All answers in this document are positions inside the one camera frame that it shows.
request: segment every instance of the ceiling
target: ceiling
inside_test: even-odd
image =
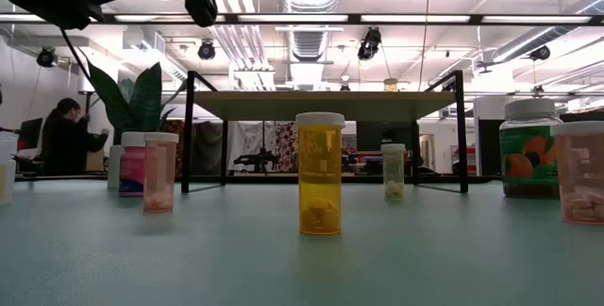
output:
[[[226,11],[232,11],[225,1]],[[497,13],[497,14],[559,14],[579,0],[340,0],[338,11],[344,13]],[[110,13],[168,13],[184,12],[184,0],[118,0],[104,6]],[[253,0],[256,11],[280,12],[281,0]],[[0,11],[12,11],[8,1],[0,0]],[[340,85],[341,76],[350,76],[351,83],[366,84],[364,90],[379,90],[384,78],[395,77],[400,81],[409,81],[407,90],[417,90],[419,82],[427,85],[443,70],[457,64],[456,69],[464,70],[466,77],[472,78],[472,61],[463,59],[476,56],[476,50],[495,49],[513,41],[531,30],[531,27],[518,26],[377,26],[382,35],[382,47],[374,56],[369,69],[361,69],[356,59],[359,40],[367,30],[367,25],[342,26],[342,32],[333,32],[328,41],[327,60],[323,80]],[[123,35],[126,25],[91,25],[83,31],[71,31],[71,35],[86,36],[118,58],[143,68],[146,61],[138,59],[136,54],[123,50]],[[193,69],[207,75],[219,88],[225,88],[230,60],[215,43],[216,57],[213,60],[201,60],[196,48],[202,39],[212,39],[207,28],[194,25],[149,25],[147,32],[157,31],[167,43],[167,53],[183,69]],[[289,58],[286,34],[276,32],[273,25],[261,25],[260,34],[270,64],[275,68],[275,83],[284,83],[289,78]],[[27,38],[38,36],[58,36],[59,30],[50,25],[17,25],[16,35]],[[513,82],[518,88],[526,89],[534,83],[552,77],[572,73],[576,69],[591,64],[598,59],[604,49],[599,39],[604,37],[603,27],[582,27],[554,42],[548,47],[552,56],[546,61],[515,59],[503,66],[513,74]],[[183,45],[189,50],[183,52]],[[425,49],[422,61],[422,50]],[[594,83],[600,80],[599,73],[590,76],[577,76],[570,83],[564,83],[568,89],[580,87],[581,83]]]

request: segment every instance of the black metal table frame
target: black metal table frame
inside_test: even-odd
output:
[[[182,161],[182,178],[181,178],[181,193],[187,194],[192,192],[199,192],[203,190],[213,189],[225,186],[227,182],[240,182],[240,183],[283,183],[284,181],[290,181],[291,179],[297,178],[279,178],[279,177],[264,177],[264,178],[229,178],[227,176],[227,144],[228,144],[228,121],[223,120],[223,137],[222,137],[222,153],[220,162],[220,177],[204,178],[202,180],[192,180],[191,177],[191,148],[192,148],[192,136],[193,136],[193,105],[194,105],[194,94],[195,94],[195,79],[199,79],[204,85],[206,85],[211,91],[217,92],[216,88],[211,85],[205,78],[197,74],[195,71],[189,71],[187,73],[187,90],[186,90],[186,109],[185,109],[185,129],[183,137],[183,161]],[[458,144],[460,152],[460,174],[456,178],[452,177],[427,177],[421,176],[419,173],[419,125],[417,121],[411,121],[411,183],[430,189],[443,190],[448,192],[456,193],[467,193],[468,192],[468,166],[467,166],[467,145],[465,140],[465,108],[463,105],[463,72],[453,71],[450,74],[444,76],[438,81],[430,85],[425,92],[432,92],[437,87],[446,84],[453,83],[455,90],[455,102],[457,105],[457,125],[458,125]],[[354,182],[366,182],[376,183],[376,178],[343,178],[351,179]],[[209,182],[217,183],[211,186],[191,189],[190,184],[192,182]],[[484,179],[476,180],[476,183],[483,182]],[[442,187],[432,187],[421,185],[422,183],[459,183],[460,190],[451,190]]]

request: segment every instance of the potted plant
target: potted plant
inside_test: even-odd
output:
[[[97,68],[88,58],[88,69],[90,74],[90,83],[98,94],[99,98],[105,103],[105,111],[111,125],[115,128],[116,144],[121,139],[121,134],[126,131],[162,131],[172,108],[164,114],[161,112],[165,106],[172,102],[176,96],[187,88],[186,81],[183,81],[178,90],[168,100],[161,104],[161,66],[156,63],[151,68],[144,70],[131,90],[124,90],[103,70]],[[111,151],[109,153],[109,163],[119,163],[119,159],[112,159],[111,156],[121,156],[121,151]],[[109,176],[113,177],[119,171],[119,165],[113,167],[109,165]]]

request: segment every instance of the shelf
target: shelf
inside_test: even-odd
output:
[[[228,121],[293,121],[301,112],[329,111],[347,121],[420,119],[455,103],[453,93],[198,92],[195,104]]]

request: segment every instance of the ventilation duct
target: ventilation duct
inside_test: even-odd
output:
[[[331,13],[336,10],[339,0],[281,0],[281,2],[283,11],[288,13]],[[324,60],[328,39],[329,32],[288,32],[290,59],[300,62]],[[316,84],[321,80],[323,65],[292,64],[290,70],[296,83]]]
[[[580,0],[566,10],[564,14],[600,15],[602,13],[604,13],[604,0]],[[528,33],[495,50],[493,53],[493,62],[502,63],[514,60],[560,38],[560,36],[563,36],[576,28],[576,26],[533,28]]]

